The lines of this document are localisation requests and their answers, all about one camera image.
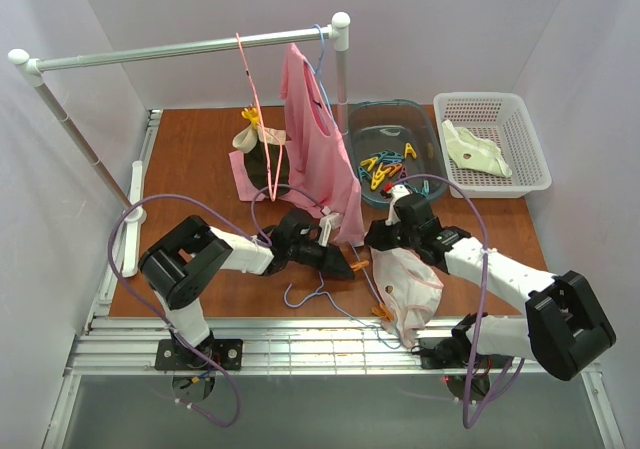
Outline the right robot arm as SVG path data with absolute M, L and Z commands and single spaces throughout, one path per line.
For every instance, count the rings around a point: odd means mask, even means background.
M 469 232 L 441 225 L 426 198 L 394 199 L 385 220 L 371 223 L 365 242 L 382 252 L 407 249 L 426 265 L 473 282 L 519 310 L 521 318 L 466 316 L 449 338 L 430 349 L 440 365 L 472 355 L 534 360 L 569 381 L 616 342 L 615 331 L 587 279 L 530 268 L 483 244 Z

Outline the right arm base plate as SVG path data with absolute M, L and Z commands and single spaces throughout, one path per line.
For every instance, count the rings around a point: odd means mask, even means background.
M 418 356 L 423 369 L 467 368 L 470 344 L 456 342 L 449 338 L 420 338 L 410 353 Z M 477 355 L 474 363 L 476 372 L 502 369 L 510 358 L 501 355 Z

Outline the pink garment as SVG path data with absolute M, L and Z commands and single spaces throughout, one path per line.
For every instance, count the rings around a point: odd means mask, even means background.
M 312 67 L 293 43 L 285 49 L 280 97 L 287 133 L 288 183 L 303 191 L 291 192 L 290 201 L 316 218 L 325 207 L 342 215 L 334 241 L 362 243 L 360 183 Z

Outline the white pink-trimmed underwear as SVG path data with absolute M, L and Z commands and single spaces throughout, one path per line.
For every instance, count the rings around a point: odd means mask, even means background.
M 438 310 L 444 284 L 413 252 L 395 248 L 371 249 L 373 279 L 390 316 L 383 328 L 402 345 L 415 345 L 419 331 Z

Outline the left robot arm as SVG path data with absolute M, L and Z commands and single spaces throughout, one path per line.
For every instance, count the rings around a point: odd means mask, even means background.
M 322 238 L 328 234 L 299 208 L 265 228 L 255 241 L 216 229 L 196 215 L 184 219 L 152 245 L 138 264 L 171 324 L 176 355 L 191 367 L 204 364 L 193 349 L 219 359 L 200 295 L 221 270 L 271 276 L 294 262 L 324 277 L 353 280 L 355 272 L 341 249 Z

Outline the blue wire hanger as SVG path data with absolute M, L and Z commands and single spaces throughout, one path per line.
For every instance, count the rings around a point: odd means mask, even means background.
M 342 249 L 349 252 L 347 261 L 368 260 L 370 264 L 355 272 L 353 280 L 338 280 L 324 276 L 313 269 L 303 269 L 298 276 L 286 276 L 283 304 L 293 315 L 306 317 L 344 317 L 360 329 L 372 331 L 379 343 L 390 350 L 400 350 L 398 336 L 383 328 L 386 320 L 371 313 L 371 308 L 382 303 L 376 289 L 369 250 L 362 244 L 350 243 Z

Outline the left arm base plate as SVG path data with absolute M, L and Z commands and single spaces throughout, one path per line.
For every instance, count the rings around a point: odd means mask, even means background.
M 185 347 L 175 338 L 159 341 L 154 362 L 158 371 L 197 371 L 212 367 L 210 360 L 225 370 L 240 370 L 244 341 L 242 339 L 211 339 L 196 350 Z

